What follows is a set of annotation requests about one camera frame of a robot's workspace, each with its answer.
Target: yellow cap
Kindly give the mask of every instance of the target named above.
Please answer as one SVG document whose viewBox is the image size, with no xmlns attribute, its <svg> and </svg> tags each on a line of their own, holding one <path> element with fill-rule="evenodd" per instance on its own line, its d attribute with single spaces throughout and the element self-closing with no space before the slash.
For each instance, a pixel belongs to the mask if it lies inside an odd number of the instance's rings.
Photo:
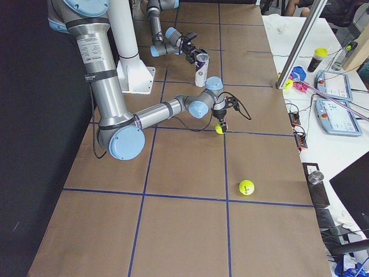
<svg viewBox="0 0 369 277">
<path fill-rule="evenodd" d="M 293 81 L 288 79 L 286 84 L 284 85 L 284 89 L 290 89 L 293 87 Z"/>
<path fill-rule="evenodd" d="M 315 53 L 315 55 L 318 55 L 320 57 L 325 57 L 325 56 L 328 55 L 328 50 L 326 48 L 319 47 L 319 48 L 315 49 L 314 53 Z"/>
</svg>

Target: dark background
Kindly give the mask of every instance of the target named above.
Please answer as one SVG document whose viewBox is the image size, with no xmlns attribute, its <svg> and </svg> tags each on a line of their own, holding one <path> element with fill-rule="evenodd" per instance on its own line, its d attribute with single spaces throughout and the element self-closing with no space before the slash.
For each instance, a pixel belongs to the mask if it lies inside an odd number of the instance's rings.
<svg viewBox="0 0 369 277">
<path fill-rule="evenodd" d="M 345 168 L 330 183 L 357 225 L 369 229 L 369 152 Z M 369 230 L 364 231 L 369 238 Z"/>
<path fill-rule="evenodd" d="M 45 0 L 6 1 L 0 26 L 0 276 L 22 277 L 88 126 L 91 100 L 75 40 L 48 27 Z"/>
</svg>

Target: blue joint cap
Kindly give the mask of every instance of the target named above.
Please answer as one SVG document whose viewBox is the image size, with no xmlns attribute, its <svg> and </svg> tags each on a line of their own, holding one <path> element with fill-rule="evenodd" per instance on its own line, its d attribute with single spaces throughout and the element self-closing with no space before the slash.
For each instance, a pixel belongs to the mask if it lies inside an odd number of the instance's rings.
<svg viewBox="0 0 369 277">
<path fill-rule="evenodd" d="M 209 111 L 208 105 L 201 101 L 193 101 L 189 105 L 189 112 L 193 117 L 202 118 Z"/>
<path fill-rule="evenodd" d="M 51 20 L 49 18 L 48 18 L 48 25 L 54 31 L 57 31 L 57 32 L 60 32 L 60 33 L 69 33 L 68 30 L 67 30 L 67 27 L 65 26 L 65 24 L 56 22 L 56 21 Z"/>
<path fill-rule="evenodd" d="M 167 38 L 167 39 L 169 39 L 169 37 L 175 32 L 175 31 L 177 31 L 175 28 L 173 28 L 173 27 L 169 27 L 168 29 L 167 29 L 167 31 L 165 32 L 165 37 Z"/>
<path fill-rule="evenodd" d="M 150 46 L 150 52 L 151 52 L 151 56 L 159 57 L 159 52 L 156 50 L 156 47 L 154 45 Z"/>
<path fill-rule="evenodd" d="M 107 12 L 109 0 L 63 0 L 74 12 L 87 17 L 99 17 Z"/>
<path fill-rule="evenodd" d="M 209 89 L 211 91 L 217 91 L 219 89 L 222 89 L 223 88 L 223 83 L 221 82 L 221 78 L 219 78 L 217 76 L 209 77 L 205 81 L 205 88 Z"/>
<path fill-rule="evenodd" d="M 118 160 L 132 160 L 145 146 L 142 130 L 134 125 L 120 128 L 109 142 L 110 154 Z"/>
</svg>

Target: white cylinder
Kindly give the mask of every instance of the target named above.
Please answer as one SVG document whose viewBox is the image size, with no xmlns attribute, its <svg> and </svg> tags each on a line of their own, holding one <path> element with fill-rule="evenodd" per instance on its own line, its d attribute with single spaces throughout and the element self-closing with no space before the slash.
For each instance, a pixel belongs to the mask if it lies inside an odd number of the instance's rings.
<svg viewBox="0 0 369 277">
<path fill-rule="evenodd" d="M 110 0 L 108 17 L 119 55 L 125 58 L 138 56 L 137 41 L 128 0 Z"/>
</svg>

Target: bottle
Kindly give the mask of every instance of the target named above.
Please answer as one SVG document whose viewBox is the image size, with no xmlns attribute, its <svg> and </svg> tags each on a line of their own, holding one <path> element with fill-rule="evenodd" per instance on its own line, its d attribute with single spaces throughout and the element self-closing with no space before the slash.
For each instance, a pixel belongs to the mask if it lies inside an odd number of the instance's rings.
<svg viewBox="0 0 369 277">
<path fill-rule="evenodd" d="M 341 70 L 344 63 L 347 61 L 347 59 L 351 56 L 353 51 L 355 50 L 357 46 L 357 42 L 354 40 L 351 40 L 343 49 L 341 54 L 338 56 L 338 58 L 335 60 L 335 62 L 332 64 L 332 69 L 335 71 Z"/>
</svg>

